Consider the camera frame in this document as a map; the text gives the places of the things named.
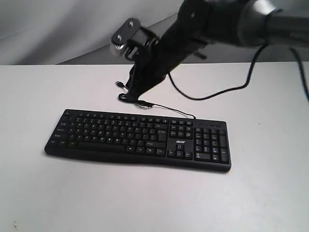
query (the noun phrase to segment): keyboard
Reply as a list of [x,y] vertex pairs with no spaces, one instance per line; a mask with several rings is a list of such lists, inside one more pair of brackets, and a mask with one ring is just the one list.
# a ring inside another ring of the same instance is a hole
[[65,110],[45,152],[76,160],[231,168],[226,123],[200,119]]

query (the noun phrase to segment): cable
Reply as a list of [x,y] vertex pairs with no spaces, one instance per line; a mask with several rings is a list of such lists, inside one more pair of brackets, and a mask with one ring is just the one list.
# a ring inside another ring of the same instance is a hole
[[[120,87],[120,88],[126,88],[126,89],[128,89],[128,88],[127,88],[122,82],[120,82],[120,81],[117,81],[115,84],[116,84],[118,87]],[[143,100],[137,100],[137,101],[135,101],[135,102],[129,102],[129,101],[127,100],[126,95],[125,95],[124,93],[119,94],[118,99],[119,99],[119,101],[121,101],[121,102],[125,102],[125,103],[135,103],[135,104],[138,104],[138,105],[140,105],[140,106],[146,106],[146,107],[148,107],[148,108],[152,108],[153,106],[156,105],[156,106],[160,106],[160,107],[165,108],[165,109],[169,109],[169,110],[172,110],[172,111],[181,113],[181,114],[183,114],[183,115],[191,116],[191,117],[193,117],[193,119],[196,119],[196,118],[197,118],[197,117],[195,117],[195,116],[192,115],[192,114],[187,114],[187,113],[185,113],[185,112],[183,112],[183,111],[176,110],[176,109],[173,109],[173,108],[169,108],[169,107],[167,107],[167,106],[163,106],[163,105],[160,105],[160,104],[155,104],[155,103],[151,103],[151,102],[147,102],[147,101],[143,101]]]
[[183,95],[184,97],[186,97],[186,98],[188,98],[188,99],[190,99],[190,100],[194,100],[194,101],[204,101],[204,100],[208,100],[208,99],[210,99],[210,98],[214,98],[214,97],[216,97],[216,96],[218,96],[218,95],[221,95],[221,94],[224,94],[224,93],[228,93],[228,92],[231,92],[231,91],[244,89],[244,88],[246,88],[246,87],[249,85],[249,83],[250,83],[250,80],[251,80],[251,77],[252,77],[252,73],[253,73],[253,69],[254,69],[254,66],[255,66],[255,63],[256,63],[257,59],[259,58],[259,56],[260,56],[260,54],[263,52],[263,50],[264,50],[265,48],[267,48],[267,47],[268,47],[268,44],[265,44],[265,45],[263,45],[262,47],[260,47],[260,48],[257,50],[257,52],[255,53],[255,55],[254,55],[254,57],[253,57],[253,60],[252,60],[252,62],[251,62],[251,66],[250,66],[250,68],[249,68],[249,72],[248,72],[248,76],[247,76],[247,81],[246,81],[246,83],[245,83],[243,86],[234,87],[234,88],[229,88],[229,89],[220,91],[220,92],[218,92],[218,93],[212,94],[212,95],[207,96],[207,97],[204,97],[204,98],[192,98],[192,97],[186,95],[185,93],[183,93],[183,92],[175,85],[175,83],[174,83],[174,81],[173,81],[173,78],[172,78],[172,76],[170,75],[170,73],[168,73],[169,79],[170,79],[172,85],[174,86],[174,88],[175,88],[181,95]]
[[297,52],[297,50],[295,48],[289,48],[290,51],[293,53],[297,63],[298,63],[298,67],[299,67],[299,72],[300,72],[300,78],[304,87],[304,91],[305,91],[305,95],[308,99],[308,103],[309,103],[309,92],[308,92],[308,85],[306,82],[306,75],[305,75],[305,70],[304,70],[304,65],[303,62],[301,60],[300,54]]

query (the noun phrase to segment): table surface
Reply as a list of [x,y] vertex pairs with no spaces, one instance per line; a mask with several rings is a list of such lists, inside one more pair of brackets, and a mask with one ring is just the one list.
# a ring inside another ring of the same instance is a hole
[[[182,117],[119,102],[114,82],[130,68],[0,66],[1,232],[309,231],[309,106],[295,63],[259,63],[247,89],[208,101],[185,99],[169,80],[141,98],[226,121],[226,174],[46,156],[65,109]],[[242,85],[248,68],[181,65],[172,75],[203,97]]]

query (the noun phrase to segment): gray wall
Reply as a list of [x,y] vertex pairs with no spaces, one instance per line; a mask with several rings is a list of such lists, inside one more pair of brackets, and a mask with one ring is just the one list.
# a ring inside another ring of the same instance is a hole
[[[308,0],[272,0],[272,2],[277,7],[283,9],[309,10]],[[176,15],[173,15],[149,28],[161,35],[167,28],[169,28],[175,19]],[[249,62],[255,51],[255,49],[238,48],[225,44],[209,45],[202,50],[202,52],[208,56],[207,60],[200,60],[191,56],[185,61],[185,63]],[[303,60],[309,61],[309,50],[300,49],[300,53]],[[279,46],[269,47],[259,59],[261,62],[293,60],[294,58],[291,56],[290,52]],[[130,64],[130,62],[123,57],[114,57],[109,52],[109,46],[105,46],[91,53],[63,62],[62,64]]]

